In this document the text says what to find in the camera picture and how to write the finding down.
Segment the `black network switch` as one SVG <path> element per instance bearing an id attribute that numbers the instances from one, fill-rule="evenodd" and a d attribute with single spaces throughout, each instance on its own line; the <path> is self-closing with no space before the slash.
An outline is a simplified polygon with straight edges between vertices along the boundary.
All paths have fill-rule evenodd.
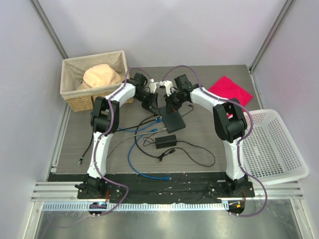
<path id="1" fill-rule="evenodd" d="M 173 133 L 186 128 L 186 124 L 179 111 L 167 113 L 166 107 L 161 107 L 159 108 L 159 114 L 168 133 Z"/>

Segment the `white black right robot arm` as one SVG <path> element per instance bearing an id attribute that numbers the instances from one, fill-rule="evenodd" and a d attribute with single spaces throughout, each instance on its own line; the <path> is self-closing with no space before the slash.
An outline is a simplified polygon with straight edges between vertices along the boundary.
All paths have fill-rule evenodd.
<path id="1" fill-rule="evenodd" d="M 166 111 L 175 112 L 183 103 L 190 102 L 213 114 L 215 132 L 223 141 L 226 155 L 225 191 L 229 196 L 238 196 L 248 182 L 240 159 L 243 156 L 241 140 L 245 136 L 247 122 L 239 101 L 219 97 L 199 84 L 193 85 L 185 74 L 174 80 L 176 89 L 171 81 L 161 81 L 159 84 L 166 91 Z"/>

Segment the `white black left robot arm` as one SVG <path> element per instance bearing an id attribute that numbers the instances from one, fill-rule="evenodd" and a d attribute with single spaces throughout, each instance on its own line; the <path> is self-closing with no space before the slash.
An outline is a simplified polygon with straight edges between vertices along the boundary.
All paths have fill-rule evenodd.
<path id="1" fill-rule="evenodd" d="M 111 139 L 119 127 L 120 107 L 128 99 L 134 98 L 141 102 L 143 109 L 158 114 L 158 94 L 146 89 L 147 81 L 143 74 L 136 73 L 109 95 L 95 99 L 91 116 L 94 144 L 83 185 L 96 199 L 102 198 L 106 193 L 105 180 L 102 177 L 106 174 L 106 159 Z"/>

